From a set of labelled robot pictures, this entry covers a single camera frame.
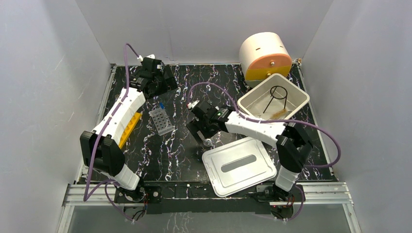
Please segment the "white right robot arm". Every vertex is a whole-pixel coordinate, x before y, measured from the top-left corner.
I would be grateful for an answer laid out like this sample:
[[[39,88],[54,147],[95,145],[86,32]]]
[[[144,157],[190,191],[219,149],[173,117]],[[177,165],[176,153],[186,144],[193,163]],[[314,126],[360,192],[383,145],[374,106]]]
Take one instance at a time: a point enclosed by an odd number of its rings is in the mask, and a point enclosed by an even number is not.
[[[313,144],[296,123],[267,123],[253,116],[242,117],[233,108],[213,107],[207,101],[187,104],[194,119],[187,124],[198,143],[219,132],[245,137],[203,153],[202,161],[214,192],[226,197],[275,178],[274,196],[286,201]]]

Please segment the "small glass beaker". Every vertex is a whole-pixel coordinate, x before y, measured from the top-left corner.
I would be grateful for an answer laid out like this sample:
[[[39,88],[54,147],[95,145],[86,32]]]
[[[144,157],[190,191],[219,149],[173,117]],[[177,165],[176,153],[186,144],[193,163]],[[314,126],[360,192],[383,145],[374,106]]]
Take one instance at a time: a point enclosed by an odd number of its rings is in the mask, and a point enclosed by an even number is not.
[[[208,148],[214,148],[217,143],[217,133],[214,135],[204,136],[203,145]]]

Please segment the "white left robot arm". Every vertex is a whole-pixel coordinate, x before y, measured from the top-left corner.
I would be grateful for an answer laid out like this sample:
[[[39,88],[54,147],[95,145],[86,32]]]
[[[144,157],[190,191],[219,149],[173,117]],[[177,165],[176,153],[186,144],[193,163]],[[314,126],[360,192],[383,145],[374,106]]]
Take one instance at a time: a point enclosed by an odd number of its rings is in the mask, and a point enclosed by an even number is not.
[[[140,178],[125,162],[122,146],[137,124],[137,111],[144,103],[177,88],[171,67],[153,56],[140,57],[141,68],[127,75],[124,87],[112,108],[90,132],[84,131],[80,144],[85,166],[102,173],[133,202],[143,200],[145,189]]]

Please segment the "brown test tube brush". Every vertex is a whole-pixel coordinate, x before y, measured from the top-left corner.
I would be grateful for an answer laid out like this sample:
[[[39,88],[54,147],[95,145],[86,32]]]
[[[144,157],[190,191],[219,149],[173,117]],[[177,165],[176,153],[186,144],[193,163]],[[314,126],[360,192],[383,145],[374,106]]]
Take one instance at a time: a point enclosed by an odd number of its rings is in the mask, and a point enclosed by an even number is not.
[[[272,114],[270,119],[280,119],[286,113],[287,113],[287,110],[284,108],[284,109],[282,109],[280,111],[277,111],[276,113]]]

